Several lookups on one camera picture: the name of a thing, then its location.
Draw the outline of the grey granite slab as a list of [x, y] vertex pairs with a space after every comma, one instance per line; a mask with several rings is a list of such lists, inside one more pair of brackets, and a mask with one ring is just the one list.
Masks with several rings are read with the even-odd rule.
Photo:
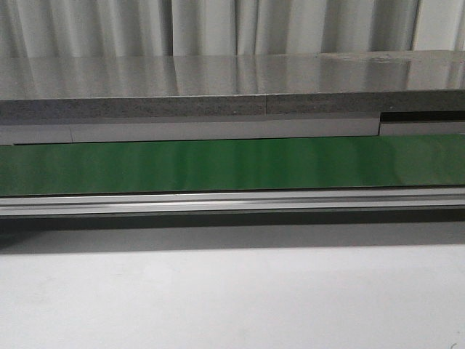
[[10, 125], [463, 108], [454, 51], [1, 60]]

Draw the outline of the grey rear conveyor panel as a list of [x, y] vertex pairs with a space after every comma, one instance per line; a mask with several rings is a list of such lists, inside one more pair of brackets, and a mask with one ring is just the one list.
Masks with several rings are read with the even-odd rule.
[[1, 125], [2, 145], [464, 133], [463, 111], [169, 116]]

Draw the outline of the white pleated curtain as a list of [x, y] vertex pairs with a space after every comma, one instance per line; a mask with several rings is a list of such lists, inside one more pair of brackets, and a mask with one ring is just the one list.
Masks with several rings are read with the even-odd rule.
[[2, 57], [462, 50], [462, 1], [3, 1]]

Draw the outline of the green conveyor belt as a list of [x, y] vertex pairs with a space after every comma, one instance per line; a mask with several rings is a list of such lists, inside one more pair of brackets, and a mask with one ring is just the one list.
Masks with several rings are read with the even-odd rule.
[[1, 148], [3, 196], [463, 184], [463, 135]]

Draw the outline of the aluminium conveyor side rail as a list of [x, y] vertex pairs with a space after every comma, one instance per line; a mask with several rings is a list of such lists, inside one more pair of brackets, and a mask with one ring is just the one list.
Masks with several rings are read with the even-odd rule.
[[464, 188], [368, 188], [216, 193], [36, 196], [1, 199], [2, 217], [175, 212], [463, 207]]

